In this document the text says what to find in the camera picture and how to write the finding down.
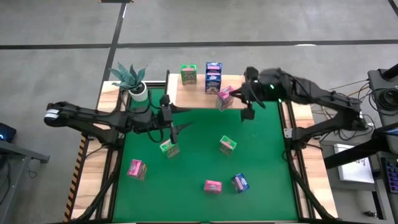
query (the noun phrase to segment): yellow and black hazard tape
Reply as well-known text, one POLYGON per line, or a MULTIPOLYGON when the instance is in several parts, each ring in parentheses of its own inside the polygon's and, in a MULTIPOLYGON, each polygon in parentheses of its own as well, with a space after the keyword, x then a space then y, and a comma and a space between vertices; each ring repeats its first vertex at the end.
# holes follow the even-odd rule
POLYGON ((72 183, 70 184, 69 195, 67 200, 67 207, 65 209, 63 221, 67 222, 72 216, 73 206, 75 205, 77 189, 80 182, 81 172, 83 171, 83 164, 86 157, 88 147, 87 137, 82 136, 80 140, 79 152, 77 154, 75 170, 72 175, 72 183))

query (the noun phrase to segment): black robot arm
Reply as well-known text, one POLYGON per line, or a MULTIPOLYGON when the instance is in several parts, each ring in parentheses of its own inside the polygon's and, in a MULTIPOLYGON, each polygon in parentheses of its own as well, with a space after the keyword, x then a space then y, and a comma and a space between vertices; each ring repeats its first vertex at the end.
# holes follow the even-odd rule
POLYGON ((246 82, 230 94, 248 105, 241 111, 241 119, 254 119, 252 103, 256 101, 265 108, 263 101, 293 101, 298 104, 318 104, 337 111, 334 118, 308 128, 294 128, 285 133, 293 142, 303 148, 310 138, 321 136, 338 129, 350 131, 366 130, 366 122, 360 118, 361 101, 356 98, 319 88, 305 78, 294 77, 280 68, 263 70, 261 73, 248 67, 244 73, 246 82))
POLYGON ((98 138, 101 144, 117 144, 119 133, 134 131, 137 134, 149 133, 159 130, 163 139, 163 129, 170 128, 170 139, 175 144, 177 135, 189 124, 175 126, 172 114, 188 111, 170 104, 168 95, 160 100, 160 107, 155 107, 158 113, 154 113, 151 102, 148 106, 133 108, 127 111, 112 111, 110 113, 88 108, 81 108, 68 102, 49 103, 44 122, 52 127, 65 127, 76 129, 82 133, 98 138), (94 124, 103 124, 110 129, 101 129, 94 124))

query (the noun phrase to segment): white pot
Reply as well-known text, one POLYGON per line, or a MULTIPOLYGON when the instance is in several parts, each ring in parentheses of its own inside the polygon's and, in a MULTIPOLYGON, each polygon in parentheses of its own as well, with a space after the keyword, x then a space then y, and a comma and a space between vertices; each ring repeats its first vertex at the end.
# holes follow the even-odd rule
POLYGON ((148 98, 148 88, 147 85, 142 82, 142 84, 144 84, 144 91, 142 91, 141 93, 138 94, 134 94, 129 90, 129 93, 131 95, 131 98, 136 101, 136 102, 142 102, 145 101, 148 98))

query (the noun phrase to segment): desk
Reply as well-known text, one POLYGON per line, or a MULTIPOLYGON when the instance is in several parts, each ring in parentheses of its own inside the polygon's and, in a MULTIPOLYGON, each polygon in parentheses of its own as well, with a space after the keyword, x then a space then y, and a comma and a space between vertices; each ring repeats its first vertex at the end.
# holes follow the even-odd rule
MULTIPOLYGON (((239 76, 231 77, 231 85, 240 85, 241 78, 239 76)), ((182 91, 181 85, 178 84, 179 76, 170 74, 168 77, 167 93, 170 98, 177 106, 183 106, 184 98, 187 95, 182 91)), ((198 82, 204 80, 200 75, 198 76, 198 82)), ((118 101, 119 91, 117 87, 111 85, 112 82, 104 82, 99 98, 98 109, 102 111, 112 111, 118 101)), ((148 85, 153 84, 154 86, 161 86, 161 82, 148 82, 148 85)), ((238 101, 235 101, 234 108, 239 108, 238 101)), ((309 106, 300 106, 293 104, 293 111, 295 115, 295 122, 297 126, 311 126, 313 124, 312 114, 309 106)), ((285 117, 288 118, 286 110, 284 110, 285 117)), ((101 181, 103 174, 106 171, 105 164, 114 162, 117 152, 109 153, 106 149, 102 149, 90 157, 85 158, 87 152, 94 151, 99 148, 99 144, 96 141, 90 141, 88 144, 87 138, 82 138, 80 149, 78 151, 78 159, 76 160, 75 173, 72 177, 71 192, 68 196, 67 208, 65 210, 65 221, 70 218, 76 218, 83 213, 85 208, 91 203, 95 195, 98 193, 101 187, 101 181)), ((331 213, 333 216, 337 216, 336 208, 331 194, 326 169, 323 164, 322 154, 318 149, 308 147, 303 150, 303 159, 305 163, 305 169, 307 171, 308 182, 311 190, 321 202, 321 204, 331 213)), ((99 217, 106 217, 109 211, 113 213, 113 205, 109 206, 110 197, 113 194, 112 190, 109 190, 104 200, 102 208, 103 214, 99 217)), ((306 211, 305 197, 301 190, 299 190, 300 201, 303 208, 303 215, 308 216, 306 211)))

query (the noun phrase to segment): potted plant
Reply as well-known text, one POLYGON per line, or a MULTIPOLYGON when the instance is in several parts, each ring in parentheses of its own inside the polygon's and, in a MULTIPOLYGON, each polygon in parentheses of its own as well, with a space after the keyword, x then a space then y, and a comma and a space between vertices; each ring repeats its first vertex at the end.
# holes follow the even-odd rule
POLYGON ((114 76, 116 76, 121 82, 112 83, 112 85, 119 86, 125 90, 128 90, 134 101, 144 101, 148 97, 147 85, 142 82, 145 76, 145 68, 138 71, 134 71, 132 65, 130 66, 130 72, 124 68, 122 64, 118 62, 119 71, 114 68, 110 68, 114 76))

